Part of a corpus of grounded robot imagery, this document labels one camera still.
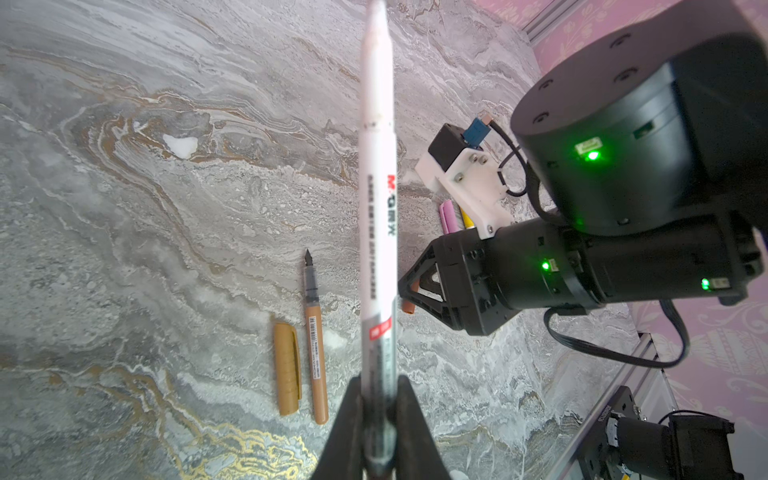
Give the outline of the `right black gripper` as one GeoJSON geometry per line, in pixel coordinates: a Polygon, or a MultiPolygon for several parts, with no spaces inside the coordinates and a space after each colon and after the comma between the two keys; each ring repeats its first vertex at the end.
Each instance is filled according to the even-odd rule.
{"type": "Polygon", "coordinates": [[[520,313],[502,298],[489,259],[475,230],[441,236],[400,277],[400,298],[454,330],[489,336],[520,313]]]}

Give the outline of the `white pen brown tip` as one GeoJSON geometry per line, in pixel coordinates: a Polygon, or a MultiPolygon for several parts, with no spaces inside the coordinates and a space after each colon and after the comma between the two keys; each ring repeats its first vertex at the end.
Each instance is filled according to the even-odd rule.
{"type": "Polygon", "coordinates": [[[363,454],[369,478],[394,468],[397,155],[393,42],[387,4],[366,5],[361,49],[361,127],[358,138],[363,454]]]}

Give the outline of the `white pen yellow tip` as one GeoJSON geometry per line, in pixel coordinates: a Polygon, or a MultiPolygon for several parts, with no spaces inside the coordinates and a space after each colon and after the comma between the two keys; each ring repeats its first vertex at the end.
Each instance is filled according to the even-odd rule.
{"type": "Polygon", "coordinates": [[[472,229],[475,227],[474,222],[471,220],[469,215],[463,209],[460,210],[460,214],[461,214],[462,222],[465,229],[472,229]]]}

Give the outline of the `pink pen cap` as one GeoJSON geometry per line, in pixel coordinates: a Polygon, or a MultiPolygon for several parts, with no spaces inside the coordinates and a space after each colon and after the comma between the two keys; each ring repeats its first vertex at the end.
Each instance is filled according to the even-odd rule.
{"type": "Polygon", "coordinates": [[[445,235],[456,233],[464,229],[461,211],[452,200],[446,200],[440,205],[439,215],[443,233],[445,235]]]}

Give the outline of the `tan brown pen cap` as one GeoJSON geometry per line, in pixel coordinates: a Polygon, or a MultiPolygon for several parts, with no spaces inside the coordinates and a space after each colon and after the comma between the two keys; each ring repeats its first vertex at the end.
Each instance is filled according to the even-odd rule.
{"type": "Polygon", "coordinates": [[[278,409],[288,416],[298,411],[302,398],[298,337],[295,328],[283,322],[274,325],[273,334],[278,409]]]}

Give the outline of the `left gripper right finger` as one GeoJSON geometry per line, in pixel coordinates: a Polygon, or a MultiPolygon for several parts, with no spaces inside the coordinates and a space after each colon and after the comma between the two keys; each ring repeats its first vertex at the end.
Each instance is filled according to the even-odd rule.
{"type": "Polygon", "coordinates": [[[397,382],[395,474],[401,480],[450,480],[420,404],[405,375],[397,382]]]}

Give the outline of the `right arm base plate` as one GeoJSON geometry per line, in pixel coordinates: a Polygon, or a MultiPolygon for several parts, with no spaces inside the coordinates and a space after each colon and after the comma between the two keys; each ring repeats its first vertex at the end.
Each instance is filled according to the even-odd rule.
{"type": "Polygon", "coordinates": [[[619,386],[598,408],[597,419],[577,447],[576,461],[583,479],[630,479],[617,453],[617,428],[609,426],[611,419],[621,417],[641,420],[639,407],[627,386],[619,386]]]}

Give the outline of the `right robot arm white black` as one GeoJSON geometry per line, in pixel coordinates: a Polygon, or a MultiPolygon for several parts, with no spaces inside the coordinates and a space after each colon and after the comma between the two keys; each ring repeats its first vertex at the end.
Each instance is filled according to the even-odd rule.
{"type": "Polygon", "coordinates": [[[470,129],[445,124],[417,171],[474,227],[433,240],[402,299],[486,336],[527,309],[746,297],[767,231],[767,52],[730,1],[681,1],[560,63],[515,108],[533,206],[508,190],[470,129]]]}

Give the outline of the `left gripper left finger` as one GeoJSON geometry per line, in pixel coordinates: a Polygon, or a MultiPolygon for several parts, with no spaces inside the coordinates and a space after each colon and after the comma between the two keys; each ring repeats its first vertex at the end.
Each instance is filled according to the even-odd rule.
{"type": "Polygon", "coordinates": [[[364,469],[361,380],[353,377],[311,480],[361,480],[364,469]]]}

